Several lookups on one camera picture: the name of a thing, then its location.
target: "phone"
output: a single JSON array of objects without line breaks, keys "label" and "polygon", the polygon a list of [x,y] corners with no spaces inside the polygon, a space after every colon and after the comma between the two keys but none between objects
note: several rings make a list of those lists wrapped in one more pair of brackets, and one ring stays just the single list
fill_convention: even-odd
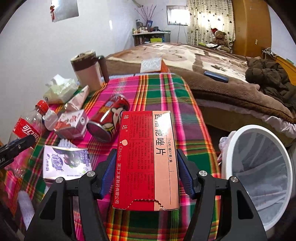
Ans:
[{"label": "phone", "polygon": [[220,81],[220,82],[223,82],[223,83],[228,83],[228,81],[229,81],[228,77],[222,76],[220,74],[216,74],[216,73],[211,72],[211,71],[205,71],[204,75],[212,78],[213,80]]}]

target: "white wall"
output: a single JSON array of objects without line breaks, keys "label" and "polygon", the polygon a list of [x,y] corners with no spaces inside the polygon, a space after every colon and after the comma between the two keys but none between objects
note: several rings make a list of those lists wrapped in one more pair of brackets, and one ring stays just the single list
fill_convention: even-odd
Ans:
[{"label": "white wall", "polygon": [[175,26],[168,25],[167,21],[167,12],[166,6],[168,5],[181,5],[186,6],[186,0],[138,0],[140,4],[144,6],[150,7],[152,4],[157,4],[157,7],[154,12],[154,17],[152,18],[153,26],[158,26],[161,30],[170,30],[170,41],[172,43],[182,43],[187,44],[187,26]]},{"label": "white wall", "polygon": [[[91,49],[109,55],[133,45],[132,20],[135,26],[139,16],[132,11],[130,0],[78,0],[79,17],[56,23],[51,22],[50,5],[51,0],[27,0],[0,34],[3,143],[8,141],[20,114],[34,109],[42,99],[45,83],[56,74],[76,79],[70,63],[73,56]],[[124,33],[129,31],[124,37],[117,33],[121,28]]]},{"label": "white wall", "polygon": [[270,6],[268,8],[271,20],[271,49],[275,54],[296,64],[295,42],[275,11]]},{"label": "white wall", "polygon": [[107,0],[113,26],[115,53],[134,47],[132,29],[140,15],[131,0]]}]

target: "dried branches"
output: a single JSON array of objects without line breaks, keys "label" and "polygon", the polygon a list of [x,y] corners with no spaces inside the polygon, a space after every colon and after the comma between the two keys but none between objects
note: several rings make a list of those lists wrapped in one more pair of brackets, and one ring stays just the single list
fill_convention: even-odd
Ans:
[{"label": "dried branches", "polygon": [[150,9],[148,9],[148,7],[147,7],[147,8],[145,8],[145,7],[141,7],[141,8],[140,8],[140,9],[141,9],[140,12],[139,12],[136,8],[135,8],[135,10],[141,15],[141,17],[142,17],[142,18],[144,19],[144,21],[146,21],[146,23],[147,23],[148,21],[151,21],[151,19],[153,18],[153,14],[154,14],[154,11],[155,11],[156,6],[157,6],[157,5],[155,5],[155,6],[153,7],[153,4],[152,4],[152,6],[151,6]]}]

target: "white package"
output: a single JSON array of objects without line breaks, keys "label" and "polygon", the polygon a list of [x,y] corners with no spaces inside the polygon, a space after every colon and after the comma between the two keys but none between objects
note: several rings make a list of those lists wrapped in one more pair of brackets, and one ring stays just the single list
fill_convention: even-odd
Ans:
[{"label": "white package", "polygon": [[29,224],[35,214],[31,199],[25,191],[19,191],[17,200],[20,205],[20,210],[22,212],[22,219],[24,221],[26,230],[28,230]]},{"label": "white package", "polygon": [[59,118],[53,110],[48,109],[42,119],[44,120],[44,125],[46,129],[48,129],[49,131],[53,131]]},{"label": "white package", "polygon": [[80,93],[73,96],[64,106],[66,112],[78,111],[82,108],[87,96],[89,95],[89,86],[85,86]]},{"label": "white package", "polygon": [[141,63],[140,73],[157,72],[161,70],[162,58],[144,59]]},{"label": "white package", "polygon": [[49,90],[43,98],[48,104],[65,104],[78,90],[75,80],[65,79],[60,75],[56,75],[46,86]]}]

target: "red medicine box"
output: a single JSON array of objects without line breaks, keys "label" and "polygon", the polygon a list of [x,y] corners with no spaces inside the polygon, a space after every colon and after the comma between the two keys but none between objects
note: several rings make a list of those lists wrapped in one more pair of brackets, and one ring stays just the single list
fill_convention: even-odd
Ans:
[{"label": "red medicine box", "polygon": [[178,184],[170,111],[123,112],[113,207],[136,211],[178,209]]}]

